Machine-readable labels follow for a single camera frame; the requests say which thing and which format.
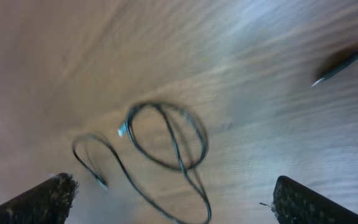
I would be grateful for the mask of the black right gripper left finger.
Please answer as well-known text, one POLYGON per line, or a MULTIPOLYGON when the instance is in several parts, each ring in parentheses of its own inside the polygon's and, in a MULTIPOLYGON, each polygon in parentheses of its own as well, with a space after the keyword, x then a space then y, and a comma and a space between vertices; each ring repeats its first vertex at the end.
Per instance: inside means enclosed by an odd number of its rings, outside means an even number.
POLYGON ((0 224, 65 223, 79 184, 60 173, 0 205, 0 224))

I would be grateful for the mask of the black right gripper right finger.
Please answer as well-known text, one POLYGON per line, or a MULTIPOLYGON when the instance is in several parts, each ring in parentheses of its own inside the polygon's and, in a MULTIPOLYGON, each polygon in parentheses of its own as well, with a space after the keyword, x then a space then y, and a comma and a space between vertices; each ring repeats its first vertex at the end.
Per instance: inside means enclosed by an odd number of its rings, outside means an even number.
POLYGON ((280 224, 358 224, 358 214, 284 175, 275 184, 272 211, 280 224))

